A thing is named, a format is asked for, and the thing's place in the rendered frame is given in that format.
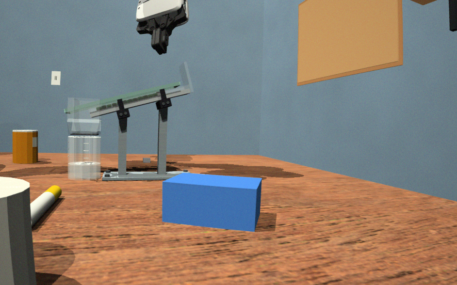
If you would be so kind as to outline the grey faceted cylinder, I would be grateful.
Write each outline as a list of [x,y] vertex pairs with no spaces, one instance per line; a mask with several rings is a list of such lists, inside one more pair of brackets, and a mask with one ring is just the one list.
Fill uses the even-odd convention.
[[0,285],[37,285],[30,183],[0,176]]

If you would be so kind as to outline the blue rectangular block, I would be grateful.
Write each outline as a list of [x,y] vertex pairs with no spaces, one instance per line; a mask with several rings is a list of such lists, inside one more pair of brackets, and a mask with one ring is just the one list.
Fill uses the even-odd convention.
[[181,173],[163,181],[162,222],[254,232],[262,178]]

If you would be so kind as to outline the white cylinder with yellow cap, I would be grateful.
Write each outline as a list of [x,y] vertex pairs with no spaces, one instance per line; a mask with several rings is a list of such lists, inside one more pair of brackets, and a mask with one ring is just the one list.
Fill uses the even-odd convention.
[[46,190],[31,203],[32,226],[60,196],[61,188],[59,186],[51,186],[50,189]]

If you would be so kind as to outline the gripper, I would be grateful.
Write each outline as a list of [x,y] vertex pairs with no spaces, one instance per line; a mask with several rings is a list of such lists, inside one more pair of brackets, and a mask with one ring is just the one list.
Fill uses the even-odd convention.
[[150,34],[151,46],[159,55],[167,53],[168,39],[175,27],[189,20],[188,0],[139,0],[136,30]]

